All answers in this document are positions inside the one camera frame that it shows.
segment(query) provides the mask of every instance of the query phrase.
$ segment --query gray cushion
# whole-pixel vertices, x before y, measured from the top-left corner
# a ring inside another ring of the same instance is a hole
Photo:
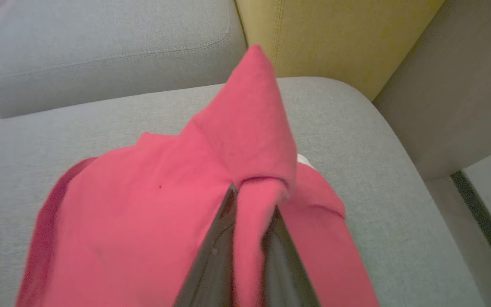
[[[452,236],[372,103],[328,78],[279,80],[298,151],[344,201],[382,306],[483,306]],[[74,163],[177,134],[220,85],[111,99],[0,122],[0,306],[11,305],[35,215]]]
[[[233,0],[16,0],[0,25],[0,117],[226,82]]]

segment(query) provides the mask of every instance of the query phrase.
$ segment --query yellow cushion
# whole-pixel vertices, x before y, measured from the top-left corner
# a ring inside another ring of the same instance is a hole
[[[444,0],[236,0],[277,76],[325,76],[371,101]]]

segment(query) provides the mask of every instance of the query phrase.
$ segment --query gray fabric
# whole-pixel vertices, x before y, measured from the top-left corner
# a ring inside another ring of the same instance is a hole
[[[16,0],[0,25],[0,117],[226,82],[233,0]]]
[[[382,306],[483,306],[448,228],[397,137],[363,95],[327,78],[279,80],[298,145],[344,201]],[[58,177],[144,131],[177,134],[220,85],[0,122],[0,306],[12,304],[35,215]]]

